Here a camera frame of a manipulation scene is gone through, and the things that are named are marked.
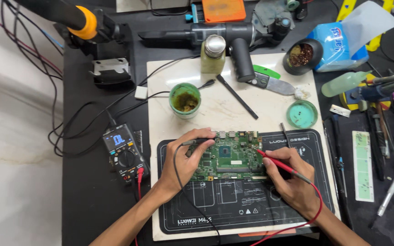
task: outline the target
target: blue cable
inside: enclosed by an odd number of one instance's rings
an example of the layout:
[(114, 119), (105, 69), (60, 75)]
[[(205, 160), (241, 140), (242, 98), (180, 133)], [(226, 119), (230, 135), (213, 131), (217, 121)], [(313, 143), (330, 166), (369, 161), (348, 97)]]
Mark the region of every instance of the blue cable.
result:
[(62, 49), (64, 49), (63, 45), (61, 45), (57, 40), (55, 40), (50, 34), (48, 34), (45, 30), (41, 29), (45, 35), (47, 35), (53, 42), (55, 42), (58, 46), (60, 46)]

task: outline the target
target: green circuit board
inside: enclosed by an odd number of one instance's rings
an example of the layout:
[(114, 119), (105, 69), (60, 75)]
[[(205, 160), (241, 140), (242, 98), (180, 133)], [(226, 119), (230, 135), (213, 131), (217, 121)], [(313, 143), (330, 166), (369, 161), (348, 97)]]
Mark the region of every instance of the green circuit board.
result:
[[(195, 147), (189, 147), (187, 156)], [(202, 155), (191, 181), (266, 179), (262, 156), (256, 149), (262, 149), (262, 138), (258, 137), (258, 132), (217, 132), (215, 144)]]

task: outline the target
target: black silicone repair mat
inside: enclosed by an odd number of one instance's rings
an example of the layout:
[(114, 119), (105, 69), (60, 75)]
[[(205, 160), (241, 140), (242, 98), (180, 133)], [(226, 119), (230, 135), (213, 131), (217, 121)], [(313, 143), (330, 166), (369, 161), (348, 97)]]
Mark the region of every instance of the black silicone repair mat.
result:
[[(287, 133), (292, 147), (298, 150), (304, 161), (314, 166), (314, 183), (322, 194), (324, 204), (334, 211), (319, 133), (312, 129)], [(282, 132), (259, 133), (259, 136), (262, 137), (263, 150), (276, 150), (287, 146)], [(164, 140), (158, 145), (159, 177), (165, 160), (166, 145), (171, 141), (173, 140)], [(284, 178), (289, 178), (286, 171), (280, 169), (280, 172)], [(306, 221), (281, 199), (271, 180), (193, 181), (186, 184), (185, 192), (220, 230)], [(166, 234), (212, 230), (205, 218), (189, 204), (182, 191), (161, 206), (159, 224)]]

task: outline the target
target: metal pump lid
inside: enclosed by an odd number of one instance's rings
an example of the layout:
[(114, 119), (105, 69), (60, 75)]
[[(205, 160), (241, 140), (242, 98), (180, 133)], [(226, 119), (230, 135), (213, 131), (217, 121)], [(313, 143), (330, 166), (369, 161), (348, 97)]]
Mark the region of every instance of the metal pump lid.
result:
[(226, 41), (222, 36), (210, 35), (205, 41), (205, 53), (210, 58), (219, 58), (226, 49)]

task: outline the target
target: digital multimeter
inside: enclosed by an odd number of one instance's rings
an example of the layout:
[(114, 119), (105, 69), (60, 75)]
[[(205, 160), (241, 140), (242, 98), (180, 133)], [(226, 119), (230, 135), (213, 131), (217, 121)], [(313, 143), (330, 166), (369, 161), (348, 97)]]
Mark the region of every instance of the digital multimeter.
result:
[(109, 151), (111, 163), (123, 183), (131, 184), (133, 179), (137, 179), (139, 168), (144, 168), (142, 178), (150, 175), (150, 168), (127, 124), (107, 129), (103, 134), (103, 141)]

